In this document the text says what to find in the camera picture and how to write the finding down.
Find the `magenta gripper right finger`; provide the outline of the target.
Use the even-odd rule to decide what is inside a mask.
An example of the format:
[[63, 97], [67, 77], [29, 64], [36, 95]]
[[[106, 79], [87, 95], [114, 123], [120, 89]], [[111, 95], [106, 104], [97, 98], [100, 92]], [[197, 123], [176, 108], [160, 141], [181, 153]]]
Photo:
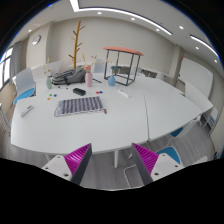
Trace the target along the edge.
[[144, 185], [150, 184], [183, 168], [167, 153], [157, 154], [143, 146], [132, 144], [132, 155]]

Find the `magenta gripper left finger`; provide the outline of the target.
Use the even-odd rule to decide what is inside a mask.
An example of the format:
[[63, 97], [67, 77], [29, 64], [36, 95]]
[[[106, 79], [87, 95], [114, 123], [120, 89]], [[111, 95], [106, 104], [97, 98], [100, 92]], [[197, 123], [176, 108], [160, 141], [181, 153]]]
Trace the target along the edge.
[[87, 144], [66, 156], [56, 155], [42, 169], [79, 185], [91, 155], [92, 145]]

